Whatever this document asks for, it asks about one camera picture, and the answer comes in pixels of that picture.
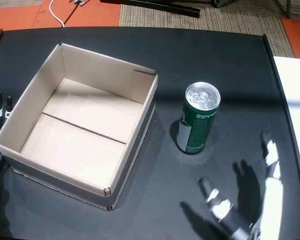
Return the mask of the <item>right white-black robot hand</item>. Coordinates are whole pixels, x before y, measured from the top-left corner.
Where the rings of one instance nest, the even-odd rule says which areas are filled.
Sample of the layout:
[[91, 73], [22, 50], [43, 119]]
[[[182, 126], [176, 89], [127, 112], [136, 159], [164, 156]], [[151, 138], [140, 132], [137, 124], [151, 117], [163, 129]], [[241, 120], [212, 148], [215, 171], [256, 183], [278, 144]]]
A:
[[256, 223], [248, 223], [219, 189], [205, 177], [199, 180], [205, 203], [231, 240], [278, 240], [283, 212], [284, 187], [276, 142], [268, 132], [261, 133], [266, 164], [265, 190], [261, 214]]

